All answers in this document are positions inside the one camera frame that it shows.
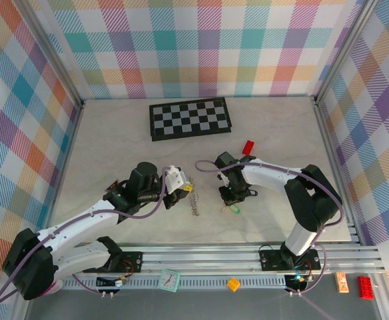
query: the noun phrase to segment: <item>black and white checkered board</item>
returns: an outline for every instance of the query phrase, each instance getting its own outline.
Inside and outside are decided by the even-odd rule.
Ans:
[[[225,98],[150,106],[152,141],[231,132]]]

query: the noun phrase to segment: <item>red block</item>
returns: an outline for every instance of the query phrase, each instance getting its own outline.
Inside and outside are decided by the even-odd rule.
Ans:
[[[243,148],[242,153],[244,155],[250,155],[250,152],[252,151],[252,148],[254,147],[254,142],[251,140],[248,140],[246,142],[245,148]]]
[[[358,277],[359,292],[362,299],[373,299],[374,292],[372,290],[372,284],[369,277]]]

